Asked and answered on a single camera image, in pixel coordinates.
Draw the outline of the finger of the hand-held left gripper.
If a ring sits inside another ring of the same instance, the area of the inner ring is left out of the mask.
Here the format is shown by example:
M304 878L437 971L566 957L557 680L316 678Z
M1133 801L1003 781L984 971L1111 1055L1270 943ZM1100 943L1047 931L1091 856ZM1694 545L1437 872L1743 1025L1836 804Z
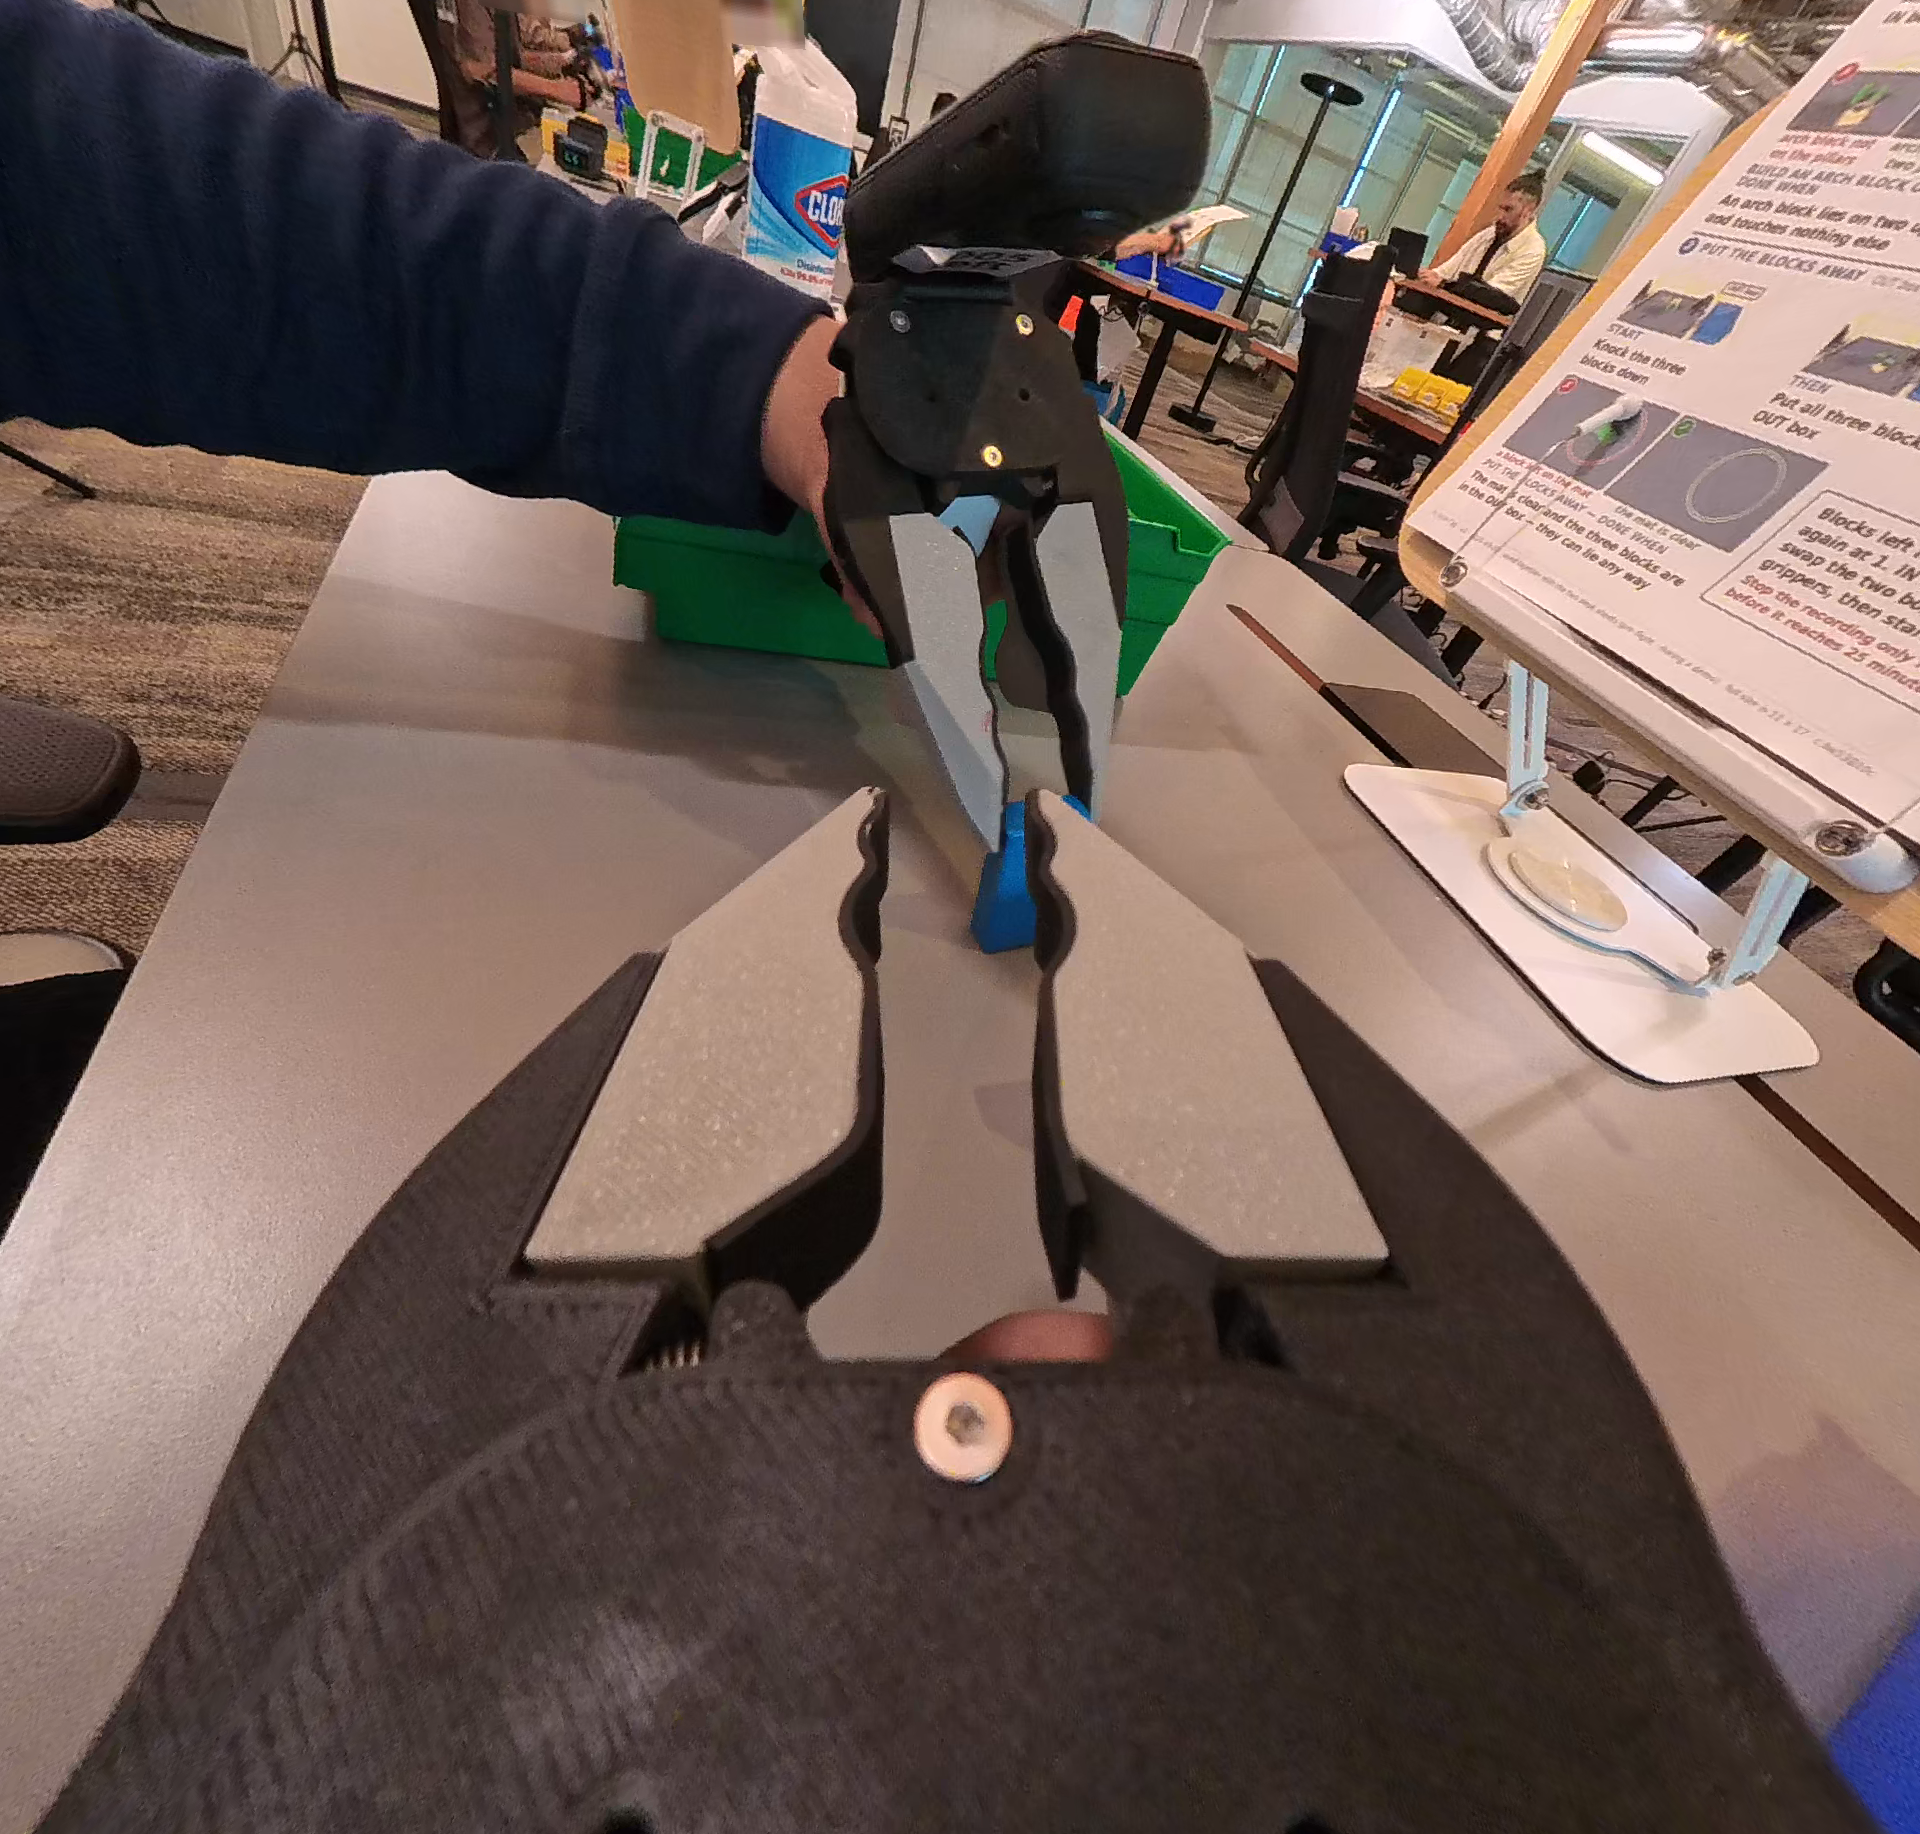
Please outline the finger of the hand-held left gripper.
M984 684L984 611L971 539L938 516L888 519L905 624L905 684L984 851L1003 849L1008 756Z
M1065 793L1100 817L1120 707L1120 606L1091 503L1060 503L1037 528L1001 524L1003 634L995 692L1054 720Z

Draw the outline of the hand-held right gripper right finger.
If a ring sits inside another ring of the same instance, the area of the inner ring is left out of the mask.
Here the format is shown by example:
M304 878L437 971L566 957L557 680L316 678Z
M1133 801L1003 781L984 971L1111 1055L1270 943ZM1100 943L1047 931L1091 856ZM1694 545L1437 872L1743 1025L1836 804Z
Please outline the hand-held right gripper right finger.
M1037 1216L1057 1300L1374 1277L1386 1257L1242 943L1033 793Z

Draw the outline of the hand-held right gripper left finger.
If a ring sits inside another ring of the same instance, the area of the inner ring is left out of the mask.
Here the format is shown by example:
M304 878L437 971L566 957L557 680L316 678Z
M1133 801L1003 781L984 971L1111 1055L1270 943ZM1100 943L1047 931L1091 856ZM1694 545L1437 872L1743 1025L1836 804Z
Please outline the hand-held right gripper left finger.
M885 790L673 934L523 1257L714 1301L842 1280L880 1223Z

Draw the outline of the green plastic bin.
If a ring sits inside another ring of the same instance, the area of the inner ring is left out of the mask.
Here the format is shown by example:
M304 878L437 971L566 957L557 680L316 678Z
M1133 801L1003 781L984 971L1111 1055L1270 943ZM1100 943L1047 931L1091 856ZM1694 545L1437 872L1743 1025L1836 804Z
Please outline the green plastic bin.
M1110 429L1126 505L1126 598L1117 692L1129 695L1163 634L1184 611L1231 524L1190 497L1126 437ZM626 516L613 524L609 579L651 598L653 634L699 646L779 650L809 663L888 664L834 590L809 516L779 533Z

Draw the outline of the blue rectangular wooden block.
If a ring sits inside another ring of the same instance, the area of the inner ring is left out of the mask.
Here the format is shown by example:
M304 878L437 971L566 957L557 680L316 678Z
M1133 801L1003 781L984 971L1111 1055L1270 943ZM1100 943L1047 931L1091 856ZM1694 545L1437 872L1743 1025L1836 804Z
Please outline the blue rectangular wooden block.
M1041 849L1028 849L1025 811L1028 801L1008 801L1001 811L1001 843L983 863L971 934L984 954L1041 946L1037 961L1047 961L1065 943L1057 828L1045 828Z

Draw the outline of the blue plastic bin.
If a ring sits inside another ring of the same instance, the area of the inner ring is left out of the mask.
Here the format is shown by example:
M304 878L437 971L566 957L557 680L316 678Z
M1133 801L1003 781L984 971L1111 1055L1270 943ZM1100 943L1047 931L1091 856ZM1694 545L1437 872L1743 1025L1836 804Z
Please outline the blue plastic bin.
M1917 1831L1917 1625L1836 1721L1830 1755L1876 1831Z

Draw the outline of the person's left forearm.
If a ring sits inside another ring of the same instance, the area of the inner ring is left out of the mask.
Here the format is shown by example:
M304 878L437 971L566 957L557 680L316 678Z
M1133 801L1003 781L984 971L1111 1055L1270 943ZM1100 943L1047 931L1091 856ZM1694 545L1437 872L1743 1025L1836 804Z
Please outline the person's left forearm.
M659 206L2 0L8 420L774 532L761 417L825 314Z

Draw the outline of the person's left hand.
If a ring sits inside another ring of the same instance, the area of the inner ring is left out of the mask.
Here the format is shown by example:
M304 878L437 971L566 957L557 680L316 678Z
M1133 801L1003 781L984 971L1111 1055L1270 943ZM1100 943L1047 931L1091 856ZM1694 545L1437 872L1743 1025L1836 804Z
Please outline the person's left hand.
M858 598L848 567L834 553L834 533L825 519L825 410L842 390L839 367L834 363L837 330L839 323L834 317L816 317L790 344L767 390L761 417L761 463L767 482L816 519L839 598L848 600L849 613L871 635L880 635L871 606Z

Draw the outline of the white sign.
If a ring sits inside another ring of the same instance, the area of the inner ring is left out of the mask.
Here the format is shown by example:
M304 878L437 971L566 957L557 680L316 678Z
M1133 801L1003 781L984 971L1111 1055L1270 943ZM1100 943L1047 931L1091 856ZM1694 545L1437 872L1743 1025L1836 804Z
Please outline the white sign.
M1117 240L1111 259L1117 262L1126 262L1126 259L1179 259L1180 251L1190 251L1194 242L1201 242L1213 229L1231 225L1239 218L1248 218L1248 209L1231 206L1231 202L1194 206L1194 209L1180 209L1180 214L1176 214L1171 223L1163 223L1156 229L1139 229L1139 231Z

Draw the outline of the disinfecting wipes canister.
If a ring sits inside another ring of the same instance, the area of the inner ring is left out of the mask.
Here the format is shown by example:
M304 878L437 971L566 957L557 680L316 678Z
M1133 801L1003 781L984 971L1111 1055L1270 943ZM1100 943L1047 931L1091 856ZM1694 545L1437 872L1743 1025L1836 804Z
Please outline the disinfecting wipes canister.
M816 41L757 48L743 259L834 298L854 143L854 91Z

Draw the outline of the black office chair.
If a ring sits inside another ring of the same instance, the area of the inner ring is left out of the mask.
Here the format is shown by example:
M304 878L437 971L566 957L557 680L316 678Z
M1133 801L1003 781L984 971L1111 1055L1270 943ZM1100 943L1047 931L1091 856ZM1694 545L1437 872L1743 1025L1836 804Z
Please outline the black office chair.
M1386 532L1402 516L1407 496L1360 476L1340 487L1360 363L1374 336L1391 253L1333 253L1319 264L1300 302L1300 350L1292 394L1248 457L1248 503L1235 524L1270 553L1304 565L1308 549L1338 532Z
M103 834L138 773L138 744L119 729L2 695L2 843Z

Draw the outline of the black stanchion pole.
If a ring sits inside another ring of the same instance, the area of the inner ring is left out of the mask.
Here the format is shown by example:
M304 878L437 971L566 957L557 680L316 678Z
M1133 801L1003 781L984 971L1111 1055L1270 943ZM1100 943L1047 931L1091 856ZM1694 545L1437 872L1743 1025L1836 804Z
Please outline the black stanchion pole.
M1274 246L1274 240L1275 240L1275 231L1285 225L1285 214L1292 206L1292 195L1293 195L1293 189L1298 189L1298 180L1300 180L1300 173L1308 166L1313 146L1315 146L1315 138L1323 129L1323 118L1326 118L1329 108L1353 108L1357 101L1363 101L1363 94L1350 81L1340 81L1333 74L1323 74L1323 70L1300 74L1300 91L1315 98L1315 114L1308 116L1308 127L1304 127L1300 146L1298 146L1298 155L1293 155L1293 162L1286 169L1286 180L1279 189L1279 201L1275 201L1270 223L1264 223L1258 251L1256 251L1256 259L1242 268L1242 279L1239 279L1239 289L1235 289L1235 304L1231 304L1231 323L1235 328L1222 330L1222 338L1213 343L1213 357L1209 357L1202 377L1197 380L1197 394L1184 403L1171 403L1167 406L1171 420L1179 420L1179 427L1184 427L1184 429L1194 429L1201 437L1208 437L1213 429L1213 417L1208 414L1209 380L1213 380L1213 376L1218 376L1218 367L1224 359L1230 338L1248 330L1248 309L1251 309L1256 286L1260 285L1260 262L1264 262L1264 253L1270 253L1270 246Z

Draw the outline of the printed instruction sheet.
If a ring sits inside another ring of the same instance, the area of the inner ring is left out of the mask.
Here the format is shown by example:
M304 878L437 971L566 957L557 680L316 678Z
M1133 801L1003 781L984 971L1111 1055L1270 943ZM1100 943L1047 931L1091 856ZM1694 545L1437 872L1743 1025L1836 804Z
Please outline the printed instruction sheet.
M1917 0L1874 0L1407 528L1917 834Z

